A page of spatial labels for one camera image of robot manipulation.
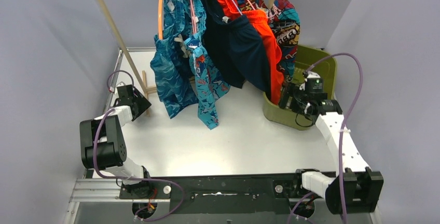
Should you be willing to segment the orange shorts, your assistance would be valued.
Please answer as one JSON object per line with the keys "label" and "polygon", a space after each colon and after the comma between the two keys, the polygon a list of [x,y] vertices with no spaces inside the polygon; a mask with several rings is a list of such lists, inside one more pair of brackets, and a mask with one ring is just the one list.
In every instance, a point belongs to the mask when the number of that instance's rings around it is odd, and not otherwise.
{"label": "orange shorts", "polygon": [[277,69],[281,49],[264,11],[245,10],[242,13],[234,19],[225,14],[228,23],[244,24],[235,32],[231,44],[231,50],[237,54],[232,61],[247,81],[264,91],[273,104],[278,104],[284,82],[284,75]]}

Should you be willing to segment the comic print shorts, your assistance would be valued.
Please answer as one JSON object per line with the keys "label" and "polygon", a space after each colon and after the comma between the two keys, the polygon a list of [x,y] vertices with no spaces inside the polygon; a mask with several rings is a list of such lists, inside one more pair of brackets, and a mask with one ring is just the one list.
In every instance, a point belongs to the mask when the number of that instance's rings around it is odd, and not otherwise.
{"label": "comic print shorts", "polygon": [[[294,69],[300,35],[300,19],[294,5],[289,0],[250,0],[255,9],[266,13],[271,28],[282,51],[281,61],[277,69],[284,75],[284,80],[294,79]],[[237,0],[241,11],[252,10],[245,0]]]}

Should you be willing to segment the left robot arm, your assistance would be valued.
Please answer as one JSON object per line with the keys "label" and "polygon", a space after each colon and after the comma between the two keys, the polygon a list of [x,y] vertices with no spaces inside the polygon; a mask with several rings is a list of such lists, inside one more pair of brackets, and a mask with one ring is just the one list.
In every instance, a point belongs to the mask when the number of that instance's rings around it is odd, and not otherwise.
{"label": "left robot arm", "polygon": [[95,169],[98,174],[104,172],[104,177],[121,179],[145,197],[152,193],[154,183],[144,166],[128,158],[122,127],[134,122],[151,103],[133,85],[119,86],[116,91],[113,107],[79,124],[81,160],[85,168]]}

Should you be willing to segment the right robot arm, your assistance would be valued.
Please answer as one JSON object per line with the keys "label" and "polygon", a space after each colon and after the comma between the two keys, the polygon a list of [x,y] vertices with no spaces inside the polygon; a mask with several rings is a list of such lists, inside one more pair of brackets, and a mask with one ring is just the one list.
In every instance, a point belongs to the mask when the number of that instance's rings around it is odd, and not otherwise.
{"label": "right robot arm", "polygon": [[279,106],[310,121],[324,137],[336,164],[335,177],[315,169],[298,169],[292,181],[293,192],[312,192],[325,200],[332,214],[372,213],[377,207],[384,179],[373,171],[358,151],[339,103],[329,99],[321,79],[308,79],[302,85],[282,87]]}

